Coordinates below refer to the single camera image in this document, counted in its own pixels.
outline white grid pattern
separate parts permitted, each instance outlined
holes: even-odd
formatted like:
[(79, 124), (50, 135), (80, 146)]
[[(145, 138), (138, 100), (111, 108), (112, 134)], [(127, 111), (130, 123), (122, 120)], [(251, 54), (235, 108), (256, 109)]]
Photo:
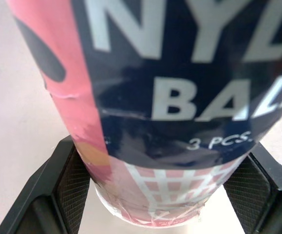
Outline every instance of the white grid pattern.
[[(127, 163), (125, 163), (125, 165), (131, 176), (135, 180), (136, 184), (138, 185), (144, 196), (147, 198), (150, 204), (150, 208), (156, 208), (157, 206), (159, 206), (160, 210), (164, 210), (164, 208), (170, 209), (170, 207), (164, 207), (164, 204), (171, 205), (186, 202), (198, 202), (205, 199), (210, 195), (208, 192), (218, 187), (218, 185), (221, 185), (221, 180), (225, 178), (229, 173), (231, 173), (235, 168), (237, 168), (243, 159), (244, 156), (234, 160), (233, 164), (223, 170), (221, 170), (221, 168), (224, 167), (225, 164), (215, 166), (206, 175), (196, 175), (196, 172), (198, 170), (185, 170), (182, 177), (167, 177), (166, 170), (161, 169), (148, 169), (153, 170), (155, 177), (145, 177), (140, 175), (136, 166)], [(216, 184), (215, 181), (214, 183), (209, 185), (213, 178), (220, 174), (222, 175), (217, 178), (217, 181), (220, 184)], [(197, 180), (202, 180), (202, 183), (198, 186), (198, 188), (191, 189), (191, 182)], [(146, 182), (156, 182), (158, 184), (158, 191), (150, 190), (146, 185)], [(180, 190), (170, 191), (168, 188), (169, 182), (180, 183)], [(187, 199), (187, 193), (191, 192), (194, 192), (193, 196)], [(170, 197), (171, 195), (177, 195), (177, 199), (172, 201)], [(157, 196), (161, 197), (161, 202), (155, 199), (155, 197)]]

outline white background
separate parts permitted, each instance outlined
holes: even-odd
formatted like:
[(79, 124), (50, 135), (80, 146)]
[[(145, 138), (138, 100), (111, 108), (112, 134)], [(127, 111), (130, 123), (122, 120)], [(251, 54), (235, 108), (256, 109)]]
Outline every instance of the white background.
[[(0, 223), (30, 175), (68, 135), (19, 34), (9, 9), (0, 0)], [(263, 139), (282, 163), (282, 120)], [(153, 230), (132, 226), (112, 216), (89, 190), (80, 234), (241, 234), (241, 226), (223, 188), (217, 191), (195, 223)]]

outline plastic wrap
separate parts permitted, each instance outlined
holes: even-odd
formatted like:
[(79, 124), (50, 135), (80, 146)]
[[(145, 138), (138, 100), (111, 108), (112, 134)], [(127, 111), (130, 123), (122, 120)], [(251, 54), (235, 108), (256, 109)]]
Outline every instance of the plastic wrap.
[(282, 116), (282, 1), (9, 4), (98, 196), (132, 224), (197, 217)]

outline mesh texture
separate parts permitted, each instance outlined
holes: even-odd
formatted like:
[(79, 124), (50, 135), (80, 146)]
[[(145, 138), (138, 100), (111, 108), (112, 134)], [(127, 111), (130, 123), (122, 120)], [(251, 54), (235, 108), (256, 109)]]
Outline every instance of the mesh texture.
[(224, 184), (246, 234), (252, 234), (270, 196), (270, 184), (247, 157)]
[(89, 173), (74, 149), (56, 191), (56, 200), (68, 234), (79, 231), (89, 184)]

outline pink stripe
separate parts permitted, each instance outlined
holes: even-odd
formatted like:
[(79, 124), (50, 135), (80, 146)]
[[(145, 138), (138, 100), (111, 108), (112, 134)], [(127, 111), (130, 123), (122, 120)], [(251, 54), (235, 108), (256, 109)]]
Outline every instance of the pink stripe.
[(8, 0), (18, 19), (42, 39), (66, 70), (55, 82), (43, 74), (47, 89), (75, 141), (92, 144), (107, 154), (100, 117), (69, 0)]

